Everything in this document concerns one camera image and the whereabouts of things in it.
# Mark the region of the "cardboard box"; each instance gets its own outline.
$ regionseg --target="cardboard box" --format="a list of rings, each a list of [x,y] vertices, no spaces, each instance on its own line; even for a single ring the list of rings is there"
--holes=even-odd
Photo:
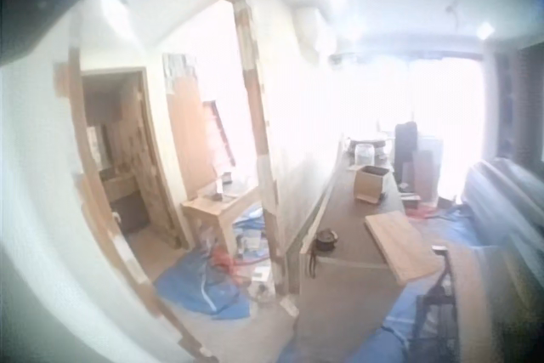
[[[354,196],[358,200],[377,204],[383,193],[384,180],[389,170],[383,167],[365,166],[355,173]]]

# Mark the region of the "white curtain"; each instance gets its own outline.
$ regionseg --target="white curtain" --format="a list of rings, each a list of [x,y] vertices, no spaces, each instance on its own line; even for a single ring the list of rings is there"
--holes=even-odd
[[[451,199],[461,193],[468,169],[482,153],[481,63],[454,58],[407,62],[382,56],[349,67],[342,79],[348,136],[392,133],[397,124],[415,121],[421,135],[442,140],[439,195]]]

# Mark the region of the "small box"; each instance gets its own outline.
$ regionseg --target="small box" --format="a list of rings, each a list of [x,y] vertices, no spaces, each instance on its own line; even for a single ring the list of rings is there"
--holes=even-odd
[[[358,200],[377,204],[383,193],[384,180],[389,170],[383,167],[365,166],[355,173],[354,196]]]

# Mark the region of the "storage box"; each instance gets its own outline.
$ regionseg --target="storage box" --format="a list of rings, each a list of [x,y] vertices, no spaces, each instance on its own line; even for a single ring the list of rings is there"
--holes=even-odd
[[[355,173],[354,196],[358,200],[377,204],[383,193],[389,170],[383,167],[365,166]]]

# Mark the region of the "cardboard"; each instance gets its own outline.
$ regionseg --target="cardboard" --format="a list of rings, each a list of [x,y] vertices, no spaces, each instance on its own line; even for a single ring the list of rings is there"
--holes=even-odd
[[[355,173],[354,197],[377,204],[383,193],[384,180],[389,170],[383,167],[365,166]]]

